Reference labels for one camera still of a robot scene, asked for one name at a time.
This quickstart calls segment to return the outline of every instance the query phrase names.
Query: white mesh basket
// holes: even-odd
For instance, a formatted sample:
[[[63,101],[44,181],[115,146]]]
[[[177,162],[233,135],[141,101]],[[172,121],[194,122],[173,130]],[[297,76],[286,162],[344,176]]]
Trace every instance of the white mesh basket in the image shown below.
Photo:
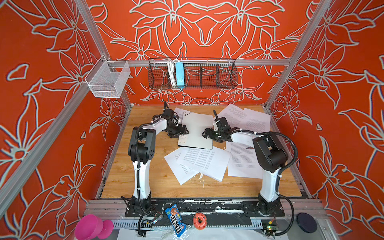
[[[108,66],[108,61],[101,57],[86,77],[89,89],[97,98],[119,98],[131,73],[128,62],[121,72]]]

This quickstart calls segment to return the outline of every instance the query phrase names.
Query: coiled white cord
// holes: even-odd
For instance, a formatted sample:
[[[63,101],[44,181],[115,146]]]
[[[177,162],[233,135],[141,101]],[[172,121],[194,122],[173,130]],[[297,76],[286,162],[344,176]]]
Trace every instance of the coiled white cord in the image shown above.
[[[167,66],[168,66],[168,73],[169,73],[169,79],[172,86],[176,86],[176,80],[174,77],[174,71],[175,71],[175,62],[180,62],[178,59],[175,60],[168,60]]]

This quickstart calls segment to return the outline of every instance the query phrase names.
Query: wooden table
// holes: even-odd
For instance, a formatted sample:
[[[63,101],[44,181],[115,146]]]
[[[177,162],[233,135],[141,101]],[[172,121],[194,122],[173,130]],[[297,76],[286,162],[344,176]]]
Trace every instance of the wooden table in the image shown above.
[[[260,105],[238,105],[240,108],[249,108],[264,112]],[[170,105],[171,109],[176,107],[194,113],[213,115],[213,109],[218,113],[225,106],[180,106]],[[128,119],[124,135],[118,146],[118,151],[111,171],[105,183],[102,198],[120,198],[120,196],[131,197],[134,191],[134,169],[128,156],[128,146],[131,139],[132,129],[142,123],[150,122],[152,116],[160,114],[162,106],[134,106]],[[189,181],[180,185],[169,168],[164,156],[178,148],[177,138],[170,139],[166,132],[156,136],[156,152],[152,159],[149,174],[152,197],[257,197],[261,186],[261,179],[245,177],[229,177],[226,171],[223,181],[218,182],[210,177],[197,174]],[[224,143],[214,141],[214,146],[224,149]],[[280,193],[288,197],[301,196],[290,169],[283,173],[280,180]]]

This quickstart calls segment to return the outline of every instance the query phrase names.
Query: floral wallpaper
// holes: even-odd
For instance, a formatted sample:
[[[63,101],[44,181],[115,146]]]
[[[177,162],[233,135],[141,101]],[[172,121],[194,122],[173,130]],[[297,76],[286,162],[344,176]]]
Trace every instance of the floral wallpaper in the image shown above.
[[[383,15],[334,0],[271,109],[341,239],[384,238]]]
[[[156,57],[289,58],[317,0],[87,0],[114,60]],[[157,90],[145,67],[131,69],[125,88],[135,104],[265,103],[284,66],[238,67],[227,90]]]
[[[73,0],[2,1],[0,30],[2,187],[100,54]],[[122,99],[89,92],[0,219],[0,239],[71,238],[126,113]]]

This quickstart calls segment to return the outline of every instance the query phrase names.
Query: dark blue round object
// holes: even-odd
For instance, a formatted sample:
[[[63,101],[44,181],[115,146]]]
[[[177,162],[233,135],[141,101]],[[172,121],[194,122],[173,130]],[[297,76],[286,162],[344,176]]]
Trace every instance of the dark blue round object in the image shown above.
[[[314,220],[314,218],[304,212],[301,212],[297,215],[297,225],[303,230],[304,232],[307,233],[314,233],[317,230],[317,223]]]

